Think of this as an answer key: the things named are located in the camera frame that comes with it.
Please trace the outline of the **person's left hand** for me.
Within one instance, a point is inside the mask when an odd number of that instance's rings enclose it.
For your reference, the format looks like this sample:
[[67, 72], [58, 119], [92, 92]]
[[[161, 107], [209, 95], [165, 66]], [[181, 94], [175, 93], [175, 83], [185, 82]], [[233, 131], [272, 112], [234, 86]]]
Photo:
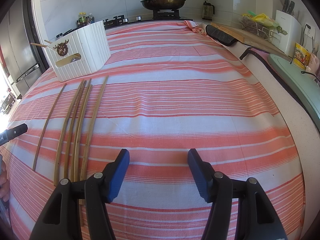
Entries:
[[10, 181], [7, 178], [6, 167], [2, 166], [0, 175], [0, 198], [7, 202], [10, 198]]

